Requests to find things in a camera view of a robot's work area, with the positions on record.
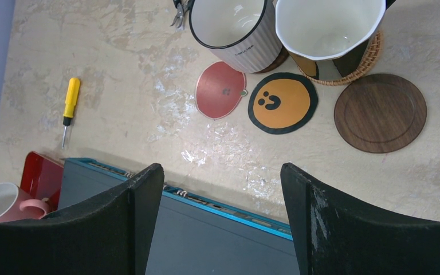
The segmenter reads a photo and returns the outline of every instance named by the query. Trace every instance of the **screwdriver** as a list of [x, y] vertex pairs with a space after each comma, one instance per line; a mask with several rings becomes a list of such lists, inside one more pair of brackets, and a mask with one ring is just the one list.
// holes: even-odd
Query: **screwdriver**
[[63, 125], [65, 126], [65, 130], [63, 131], [63, 139], [61, 141], [62, 149], [65, 149], [66, 129], [72, 123], [73, 111], [75, 111], [75, 105], [77, 105], [79, 90], [80, 79], [76, 77], [70, 78], [70, 82], [68, 83], [68, 91], [66, 92], [65, 112], [63, 113]]

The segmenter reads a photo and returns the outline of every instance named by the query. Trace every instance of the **mug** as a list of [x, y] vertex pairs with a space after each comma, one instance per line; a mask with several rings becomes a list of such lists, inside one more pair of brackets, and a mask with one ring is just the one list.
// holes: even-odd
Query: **mug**
[[301, 71], [335, 81], [355, 72], [395, 0], [278, 0], [276, 33]]
[[195, 1], [190, 29], [196, 41], [242, 73], [263, 71], [282, 49], [272, 0]]
[[49, 212], [46, 202], [33, 199], [13, 183], [0, 183], [0, 222], [41, 219]]

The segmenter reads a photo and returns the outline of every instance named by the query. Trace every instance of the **black rim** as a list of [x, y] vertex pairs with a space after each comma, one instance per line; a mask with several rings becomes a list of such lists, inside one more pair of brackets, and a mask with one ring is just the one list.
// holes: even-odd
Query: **black rim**
[[233, 42], [232, 44], [226, 45], [226, 46], [210, 46], [208, 44], [203, 43], [197, 36], [197, 34], [195, 33], [195, 30], [193, 29], [193, 25], [191, 24], [191, 17], [193, 15], [193, 8], [195, 7], [195, 2], [193, 2], [193, 4], [191, 5], [191, 10], [190, 10], [190, 19], [188, 20], [190, 23], [190, 29], [191, 29], [191, 34], [193, 34], [193, 37], [195, 38], [195, 40], [198, 41], [198, 43], [200, 43], [202, 46], [207, 47], [209, 49], [226, 49], [226, 48], [230, 48], [232, 46], [235, 46], [236, 44], [244, 41], [249, 35], [251, 35], [256, 28], [259, 26], [259, 24], [261, 23], [262, 18], [264, 17], [265, 14], [265, 10], [267, 8], [267, 2], [269, 2], [269, 0], [264, 0], [264, 7], [262, 8], [262, 13], [261, 16], [259, 17], [259, 20], [257, 21], [256, 25], [252, 28], [252, 30], [250, 30], [250, 32], [248, 32], [244, 37], [242, 37], [241, 39], [237, 40], [236, 42]]
[[[306, 90], [308, 91], [311, 104], [308, 108], [308, 111], [306, 112], [306, 115], [303, 117], [303, 119], [298, 121], [296, 124], [285, 127], [285, 128], [274, 129], [274, 128], [270, 128], [270, 127], [263, 125], [260, 121], [257, 120], [256, 116], [254, 115], [254, 102], [255, 102], [257, 93], [260, 91], [260, 89], [265, 84], [267, 84], [268, 82], [270, 82], [272, 80], [281, 79], [281, 78], [292, 79], [292, 80], [296, 80], [296, 81], [299, 81], [300, 83], [302, 83], [302, 85], [304, 87], [306, 87]], [[304, 76], [300, 76], [299, 74], [294, 74], [294, 73], [275, 73], [275, 74], [271, 74], [270, 76], [264, 78], [261, 82], [259, 82], [259, 84], [257, 84], [256, 88], [254, 89], [254, 91], [250, 95], [248, 113], [249, 113], [250, 121], [252, 121], [252, 123], [255, 126], [257, 126], [257, 128], [263, 130], [266, 133], [271, 133], [273, 135], [282, 135], [285, 133], [293, 132], [293, 131], [301, 128], [302, 126], [304, 126], [306, 123], [308, 123], [308, 121], [310, 121], [311, 118], [313, 117], [313, 115], [315, 114], [317, 106], [318, 106], [318, 94], [316, 93], [315, 86], [313, 85], [313, 83], [311, 83], [311, 81], [309, 79], [307, 79]]]

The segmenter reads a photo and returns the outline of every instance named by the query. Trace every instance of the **countertop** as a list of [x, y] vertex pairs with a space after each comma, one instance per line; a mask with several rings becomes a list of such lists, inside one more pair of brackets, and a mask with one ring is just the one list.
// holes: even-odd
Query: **countertop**
[[[211, 120], [195, 106], [199, 75], [217, 58], [188, 25], [169, 27], [171, 1], [17, 0], [0, 106], [0, 182], [19, 183], [26, 154], [90, 157], [139, 171], [161, 163], [169, 184], [286, 222], [280, 169], [293, 162], [376, 206], [440, 221], [440, 1], [398, 0], [382, 23], [384, 51], [371, 73], [391, 73], [423, 93], [421, 135], [389, 154], [368, 154], [338, 134], [344, 87], [315, 85], [313, 119], [286, 135], [252, 124], [248, 98]], [[248, 74], [247, 90], [289, 58]], [[61, 149], [68, 80], [82, 85]]]

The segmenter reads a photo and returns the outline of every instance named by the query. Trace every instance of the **screwdriver handle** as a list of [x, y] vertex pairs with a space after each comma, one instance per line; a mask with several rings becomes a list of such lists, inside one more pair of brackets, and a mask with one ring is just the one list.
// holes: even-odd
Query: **screwdriver handle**
[[68, 91], [66, 92], [65, 99], [65, 112], [63, 117], [69, 119], [73, 118], [73, 111], [75, 110], [75, 105], [77, 105], [78, 91], [80, 90], [80, 79], [76, 77], [70, 78], [68, 83]]

